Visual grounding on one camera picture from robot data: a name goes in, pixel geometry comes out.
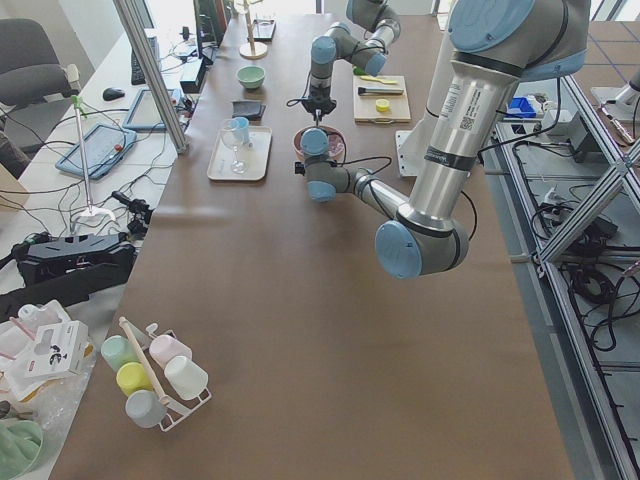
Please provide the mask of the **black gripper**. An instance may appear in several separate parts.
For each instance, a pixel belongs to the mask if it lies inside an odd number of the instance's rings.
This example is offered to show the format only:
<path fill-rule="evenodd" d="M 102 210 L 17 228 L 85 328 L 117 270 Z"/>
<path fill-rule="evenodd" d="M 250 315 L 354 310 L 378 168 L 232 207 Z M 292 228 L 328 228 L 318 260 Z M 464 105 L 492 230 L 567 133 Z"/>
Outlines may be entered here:
<path fill-rule="evenodd" d="M 305 175 L 305 173 L 306 173 L 306 169 L 305 169 L 305 165 L 304 165 L 304 163 L 303 163 L 303 162 L 296 161 L 296 162 L 294 163 L 294 173 L 295 173 L 296 175 L 301 175 L 301 176 L 304 176 L 304 175 Z"/>
<path fill-rule="evenodd" d="M 330 97 L 329 88 L 311 88 L 309 94 L 302 99 L 304 109 L 312 116 L 330 114 L 336 108 L 336 101 Z"/>

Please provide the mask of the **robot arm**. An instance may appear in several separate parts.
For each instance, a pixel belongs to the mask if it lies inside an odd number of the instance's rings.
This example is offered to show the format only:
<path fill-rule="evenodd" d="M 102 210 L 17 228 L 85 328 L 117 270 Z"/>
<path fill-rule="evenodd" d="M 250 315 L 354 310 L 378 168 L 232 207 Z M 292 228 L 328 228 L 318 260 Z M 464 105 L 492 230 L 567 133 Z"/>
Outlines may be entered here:
<path fill-rule="evenodd" d="M 384 270 L 401 278 L 444 272 L 465 258 L 469 237 L 452 212 L 517 86 L 577 72 L 586 55 L 586 1 L 458 1 L 449 14 L 435 78 L 448 86 L 422 146 L 409 195 L 374 174 L 332 161 L 319 126 L 305 129 L 300 172 L 311 199 L 351 193 L 386 216 L 375 236 Z"/>
<path fill-rule="evenodd" d="M 387 60 L 388 48 L 400 37 L 396 12 L 386 1 L 349 1 L 347 18 L 371 36 L 356 39 L 343 22 L 336 22 L 311 45 L 308 95 L 301 99 L 304 109 L 316 122 L 330 114 L 337 103 L 331 98 L 333 64 L 345 60 L 366 74 L 377 76 Z"/>

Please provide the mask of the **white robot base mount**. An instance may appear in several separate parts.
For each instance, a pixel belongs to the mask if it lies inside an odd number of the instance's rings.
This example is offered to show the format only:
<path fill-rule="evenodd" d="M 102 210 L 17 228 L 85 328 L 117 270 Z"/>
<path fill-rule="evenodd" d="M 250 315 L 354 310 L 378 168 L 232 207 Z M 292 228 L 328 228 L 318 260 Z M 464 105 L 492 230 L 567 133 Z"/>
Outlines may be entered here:
<path fill-rule="evenodd" d="M 395 133 L 398 171 L 402 177 L 416 177 L 423 166 L 429 140 L 423 131 L 398 130 Z"/>

